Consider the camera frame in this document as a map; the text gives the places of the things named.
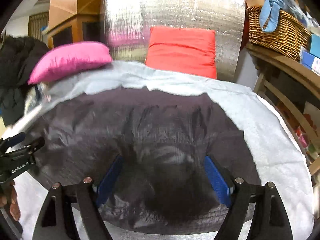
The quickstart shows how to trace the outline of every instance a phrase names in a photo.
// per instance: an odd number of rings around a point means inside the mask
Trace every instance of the coral cushion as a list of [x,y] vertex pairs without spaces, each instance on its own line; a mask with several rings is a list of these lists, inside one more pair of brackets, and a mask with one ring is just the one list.
[[33,69],[28,84],[51,82],[112,62],[103,43],[83,41],[62,45],[45,54]]
[[147,66],[216,79],[214,60],[214,30],[151,28]]

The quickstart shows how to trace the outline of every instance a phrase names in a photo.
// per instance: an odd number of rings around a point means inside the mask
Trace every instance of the blue cloth tied on basket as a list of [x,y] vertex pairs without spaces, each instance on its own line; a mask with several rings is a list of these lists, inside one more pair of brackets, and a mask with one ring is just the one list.
[[[264,0],[264,4],[259,15],[259,24],[261,30],[264,33],[271,33],[276,30],[279,20],[280,9],[287,9],[284,0]],[[267,26],[266,28],[263,28],[269,16],[270,19],[268,21]]]

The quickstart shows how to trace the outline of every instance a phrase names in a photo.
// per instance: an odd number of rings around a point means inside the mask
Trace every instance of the white sheet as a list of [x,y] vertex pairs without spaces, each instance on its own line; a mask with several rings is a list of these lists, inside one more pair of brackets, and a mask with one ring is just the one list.
[[[244,138],[256,163],[261,182],[273,181],[290,220],[293,238],[307,239],[313,228],[313,191],[305,157],[278,112],[249,88],[204,77],[153,70],[141,63],[114,61],[106,69],[75,75],[55,84],[49,102],[42,104],[18,121],[4,136],[25,131],[37,116],[57,103],[81,93],[95,94],[118,86],[162,90],[190,96],[207,92],[220,104],[235,125],[244,130]],[[28,173],[16,178],[21,209],[23,238],[31,240],[36,218],[46,190]],[[86,239],[79,212],[75,210],[81,238]],[[244,223],[239,239],[246,239],[251,221]],[[189,236],[159,236],[126,231],[106,223],[114,239],[213,239],[216,232]]]

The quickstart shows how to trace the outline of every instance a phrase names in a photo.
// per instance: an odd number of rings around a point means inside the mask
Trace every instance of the wicker basket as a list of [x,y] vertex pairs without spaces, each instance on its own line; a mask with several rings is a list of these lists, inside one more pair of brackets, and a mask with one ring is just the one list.
[[310,32],[295,17],[280,10],[276,30],[272,33],[263,33],[259,24],[261,8],[262,6],[247,8],[250,42],[275,50],[295,61],[300,61],[300,45],[308,49]]

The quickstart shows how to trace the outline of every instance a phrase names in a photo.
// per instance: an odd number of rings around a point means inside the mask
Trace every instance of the wooden shelf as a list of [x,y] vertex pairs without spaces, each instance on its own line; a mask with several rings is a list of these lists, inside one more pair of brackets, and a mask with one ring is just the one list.
[[320,76],[316,73],[307,69],[299,62],[283,56],[271,49],[266,49],[252,43],[248,43],[246,47],[252,56],[260,58],[287,73],[289,76],[304,85],[320,100]]

